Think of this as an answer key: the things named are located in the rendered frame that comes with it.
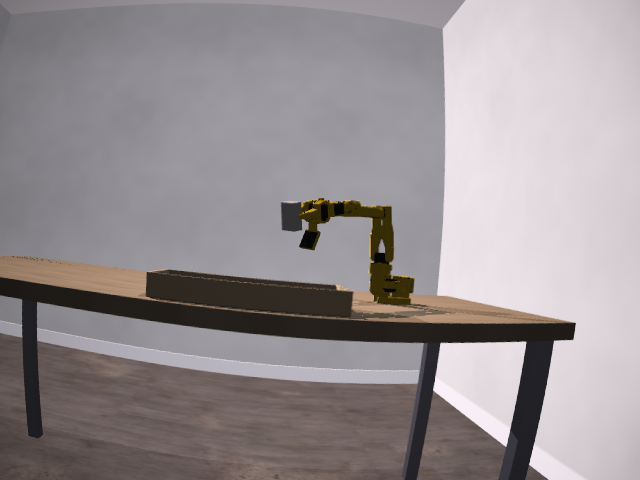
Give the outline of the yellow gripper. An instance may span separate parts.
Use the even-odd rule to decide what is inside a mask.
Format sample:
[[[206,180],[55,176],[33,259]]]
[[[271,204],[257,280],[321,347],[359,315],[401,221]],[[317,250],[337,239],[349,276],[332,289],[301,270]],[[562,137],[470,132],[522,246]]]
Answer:
[[[317,231],[317,224],[324,224],[330,220],[330,204],[324,198],[319,198],[318,200],[306,201],[301,204],[301,208],[302,213],[298,215],[298,218],[309,222],[309,230],[306,229],[299,247],[315,250],[321,234],[320,231]]]

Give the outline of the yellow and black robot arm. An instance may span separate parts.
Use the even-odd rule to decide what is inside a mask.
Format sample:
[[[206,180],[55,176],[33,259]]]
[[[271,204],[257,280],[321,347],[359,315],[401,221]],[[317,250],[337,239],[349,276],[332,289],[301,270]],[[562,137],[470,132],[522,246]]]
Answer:
[[[330,217],[342,216],[372,218],[370,259],[374,261],[374,263],[370,262],[369,267],[369,273],[371,273],[369,291],[373,295],[373,301],[383,304],[410,305],[411,298],[409,298],[409,293],[410,290],[412,290],[411,282],[413,281],[413,278],[390,275],[392,265],[389,264],[389,262],[392,262],[394,259],[392,207],[361,206],[359,201],[329,202],[329,204]],[[385,253],[379,253],[381,239],[385,246]],[[392,293],[392,296],[394,297],[392,297],[390,293]]]

